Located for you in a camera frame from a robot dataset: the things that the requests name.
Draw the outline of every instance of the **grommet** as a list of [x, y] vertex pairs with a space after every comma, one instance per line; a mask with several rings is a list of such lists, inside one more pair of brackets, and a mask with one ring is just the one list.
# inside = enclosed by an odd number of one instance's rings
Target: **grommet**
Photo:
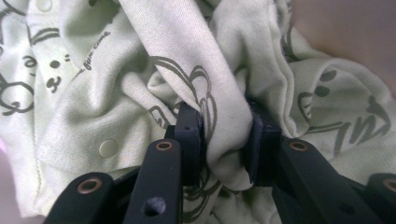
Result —
[[297, 151], [307, 151], [308, 146], [302, 142], [290, 142], [290, 147]]
[[35, 6], [42, 12], [48, 12], [52, 9], [52, 0], [35, 0]]
[[91, 177], [82, 181], [78, 187], [77, 191], [80, 194], [89, 194], [97, 191], [100, 187], [102, 187], [102, 180], [96, 177]]
[[172, 147], [172, 143], [170, 143], [170, 142], [160, 142], [155, 147], [157, 148], [157, 150], [165, 151], [165, 150], [168, 150], [169, 148]]
[[387, 189], [396, 193], [396, 179], [385, 179], [382, 183]]
[[99, 154], [103, 158], [109, 158], [114, 156], [119, 151], [119, 144], [116, 140], [108, 139], [102, 143], [99, 147]]

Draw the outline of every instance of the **wrinkled cloth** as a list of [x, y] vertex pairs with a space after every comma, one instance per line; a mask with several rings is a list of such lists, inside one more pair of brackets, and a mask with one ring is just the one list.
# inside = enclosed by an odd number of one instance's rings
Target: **wrinkled cloth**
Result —
[[184, 101], [204, 118], [207, 169], [185, 223], [277, 223], [240, 160], [253, 98], [283, 134], [365, 183], [396, 173], [396, 104], [363, 66], [311, 49], [288, 1], [3, 1], [0, 138], [24, 217], [79, 175], [139, 166]]

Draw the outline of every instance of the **baby clothing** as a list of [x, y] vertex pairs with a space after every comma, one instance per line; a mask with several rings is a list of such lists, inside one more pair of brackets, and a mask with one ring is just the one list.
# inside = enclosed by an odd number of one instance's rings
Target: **baby clothing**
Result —
[[185, 223], [278, 223], [240, 160], [253, 98], [287, 137], [365, 184], [396, 172], [396, 104], [368, 69], [311, 49], [287, 0], [4, 0], [0, 138], [24, 217], [88, 172], [117, 178], [176, 123], [204, 118], [207, 169]]

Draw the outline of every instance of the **garment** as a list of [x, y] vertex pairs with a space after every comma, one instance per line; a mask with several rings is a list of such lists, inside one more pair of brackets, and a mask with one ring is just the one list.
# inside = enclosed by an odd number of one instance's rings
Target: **garment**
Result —
[[363, 66], [311, 49], [287, 1], [1, 7], [0, 137], [23, 216], [46, 215], [79, 175], [117, 178], [140, 165], [181, 101], [204, 117], [208, 166], [202, 187], [184, 191], [186, 223], [279, 221], [270, 189], [252, 188], [240, 161], [246, 97], [341, 174], [364, 183], [396, 172], [389, 91]]

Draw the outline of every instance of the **metal rivet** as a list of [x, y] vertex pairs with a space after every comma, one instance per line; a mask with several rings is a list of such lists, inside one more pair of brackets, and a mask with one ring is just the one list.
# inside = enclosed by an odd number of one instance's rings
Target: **metal rivet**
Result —
[[97, 191], [100, 187], [102, 187], [102, 180], [97, 177], [91, 177], [82, 181], [78, 187], [77, 191], [80, 194], [89, 194]]
[[160, 151], [165, 151], [165, 150], [167, 150], [167, 149], [172, 147], [172, 143], [170, 143], [170, 142], [161, 142], [161, 143], [157, 144], [157, 146], [155, 146], [155, 147], [158, 150], [160, 150]]
[[307, 151], [308, 146], [302, 142], [290, 142], [290, 147], [297, 151]]
[[387, 189], [396, 193], [396, 179], [385, 179], [382, 183], [387, 187]]

